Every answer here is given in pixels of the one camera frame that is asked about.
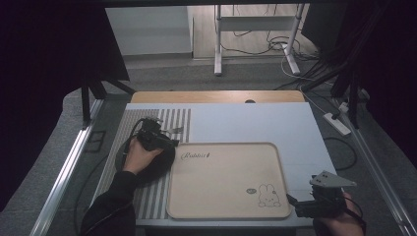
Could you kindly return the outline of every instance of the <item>black curtain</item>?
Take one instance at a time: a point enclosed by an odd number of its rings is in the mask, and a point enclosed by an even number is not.
[[[97,72],[129,80],[103,8],[0,3],[0,208],[33,166],[66,94]]]

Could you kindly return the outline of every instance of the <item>cable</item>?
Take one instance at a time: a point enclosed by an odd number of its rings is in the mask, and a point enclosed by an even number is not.
[[[346,200],[348,200],[349,202],[351,202],[352,204],[354,204],[355,205],[355,207],[359,210],[359,212],[361,213],[361,215],[359,215],[359,217],[363,217],[364,216],[364,212],[362,211],[362,209],[361,209],[361,207],[355,202],[355,201],[353,201],[353,200],[351,200],[351,199],[348,199],[348,198],[346,198],[345,197],[345,199]]]
[[[285,72],[284,67],[283,67],[283,62],[284,62],[284,59],[286,59],[286,57],[282,57],[282,60],[281,60],[281,69],[282,69],[282,72],[283,72],[285,75],[287,75],[287,76],[289,76],[289,77],[292,77],[292,78],[301,79],[301,80],[306,80],[306,81],[314,81],[314,79],[305,78],[305,77],[293,76],[293,75],[290,75],[290,74],[288,74],[287,72]]]
[[[236,9],[237,9],[237,11],[238,11],[238,14],[240,15],[240,12],[239,12],[239,7],[238,7],[239,5],[237,5],[237,7],[236,7]],[[215,6],[214,6],[214,8],[213,8],[213,11],[214,11],[214,31],[215,31],[215,33],[218,33],[217,32],[217,25],[216,25],[216,23],[215,23],[215,21],[216,21],[216,17],[215,17]],[[249,31],[246,31],[246,32],[244,32],[244,33],[242,33],[242,34],[236,34],[235,32],[233,32],[234,34],[235,34],[235,36],[242,36],[242,35],[245,35],[245,34],[247,34],[247,33],[249,33]],[[262,54],[264,54],[264,53],[267,53],[267,52],[269,52],[269,51],[271,51],[271,50],[283,50],[283,48],[280,48],[280,49],[274,49],[274,46],[276,45],[276,44],[279,44],[279,43],[287,43],[287,42],[283,42],[283,41],[278,41],[278,42],[274,42],[273,40],[274,39],[277,39],[277,38],[281,38],[281,37],[283,37],[283,38],[289,38],[289,37],[287,37],[287,36],[277,36],[277,37],[274,37],[274,38],[272,38],[270,41],[268,41],[268,36],[267,36],[267,42],[268,42],[268,49],[267,50],[265,50],[265,51],[262,51],[262,52],[247,52],[247,51],[243,51],[243,50],[239,50],[239,49],[234,49],[234,48],[227,48],[227,47],[225,47],[225,46],[223,46],[221,43],[220,43],[220,46],[221,46],[221,48],[223,48],[224,50],[226,50],[226,51],[235,51],[235,52],[240,52],[240,53],[244,53],[244,54],[249,54],[249,55],[262,55]],[[297,43],[298,43],[298,51],[300,52],[300,48],[301,48],[301,44],[300,44],[300,42],[297,40],[297,39],[294,39],[294,41],[296,41]]]
[[[87,182],[89,181],[89,178],[92,176],[92,174],[95,172],[95,170],[98,168],[98,166],[108,157],[108,154],[103,157],[101,159],[101,161],[92,169],[92,171],[89,173],[89,176],[87,177],[86,181],[83,183],[83,187],[81,188],[79,194],[77,195],[75,204],[74,204],[74,214],[73,214],[73,220],[74,220],[74,230],[76,232],[77,235],[80,235],[80,230],[79,230],[79,226],[78,226],[78,222],[77,222],[77,208],[78,208],[78,204],[81,198],[81,195],[84,191],[84,188],[87,185]]]
[[[335,138],[335,137],[327,137],[327,138],[324,138],[323,139],[324,141],[328,141],[328,140],[335,140],[335,141],[339,141],[339,142],[341,142],[341,143],[343,143],[343,144],[345,144],[345,145],[347,145],[351,150],[352,150],[352,152],[353,152],[353,161],[352,161],[352,163],[350,163],[350,164],[348,164],[348,165],[346,165],[346,166],[344,166],[344,167],[339,167],[339,168],[334,168],[335,170],[337,170],[337,171],[341,171],[341,170],[347,170],[347,169],[350,169],[350,168],[352,168],[355,164],[356,164],[356,162],[358,161],[358,154],[356,153],[356,150],[353,148],[353,146],[351,146],[348,142],[346,142],[346,141],[344,141],[344,140],[341,140],[341,139],[338,139],[338,138]]]
[[[327,98],[325,98],[324,96],[322,96],[322,95],[320,95],[320,94],[318,94],[318,93],[316,93],[316,92],[314,92],[314,91],[312,91],[312,90],[310,90],[310,92],[312,92],[312,93],[314,93],[316,96],[318,96],[318,97],[320,97],[320,98],[322,98],[322,99],[324,99],[328,104],[330,104],[334,109],[336,109],[337,110],[337,112],[339,112],[339,110],[338,110],[338,107],[337,106],[335,106],[333,103],[331,103],[331,101],[329,101]]]

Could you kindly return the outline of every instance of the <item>hand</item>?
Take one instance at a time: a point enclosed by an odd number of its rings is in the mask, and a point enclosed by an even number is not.
[[[346,199],[352,198],[347,193],[343,193],[343,196]],[[352,202],[346,200],[346,205],[348,209],[359,215],[358,209]],[[336,218],[319,218],[318,220],[328,227],[332,236],[364,236],[358,221],[347,213],[343,213]]]
[[[151,151],[145,150],[141,142],[139,142],[136,138],[133,138],[130,141],[129,153],[126,156],[123,170],[138,174],[145,169],[162,151],[163,149],[161,148]]]

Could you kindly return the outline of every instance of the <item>tray lid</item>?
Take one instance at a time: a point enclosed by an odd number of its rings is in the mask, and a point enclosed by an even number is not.
[[[171,169],[173,218],[286,217],[278,150],[271,143],[181,144]]]

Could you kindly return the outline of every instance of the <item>white tabletop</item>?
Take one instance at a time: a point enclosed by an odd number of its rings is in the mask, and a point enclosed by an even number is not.
[[[298,199],[298,201],[313,199],[310,195],[312,188],[309,184],[312,175],[317,175],[323,170],[335,173],[311,107],[307,102],[129,103],[125,114],[135,110],[146,110],[156,112],[155,114],[159,112],[161,116],[161,110],[169,109],[178,111],[175,117],[169,118],[171,123],[186,124],[184,133],[187,137],[182,139],[184,143],[264,142],[274,144],[279,151],[288,194]],[[115,152],[114,148],[118,149],[118,147],[113,147],[110,156]],[[104,172],[113,171],[111,167],[105,168],[107,170],[105,169]],[[106,177],[103,173],[101,179],[110,180],[111,177]],[[156,187],[141,191],[141,196],[137,197],[136,201],[141,201],[143,205],[146,205],[150,196],[155,195],[162,196],[157,197],[157,200],[165,202],[166,196],[162,193],[162,187],[164,186],[159,186],[165,185],[164,183],[158,183]],[[105,186],[100,187],[99,184],[96,194],[103,191],[105,191]],[[165,218],[151,218],[152,213],[146,213],[146,211],[164,210],[166,203],[160,206],[148,204],[147,208],[139,210],[139,214],[146,217],[138,217],[138,225],[225,227],[300,227],[312,225],[312,219],[297,217],[294,209],[288,217],[280,220],[176,220],[168,216]]]

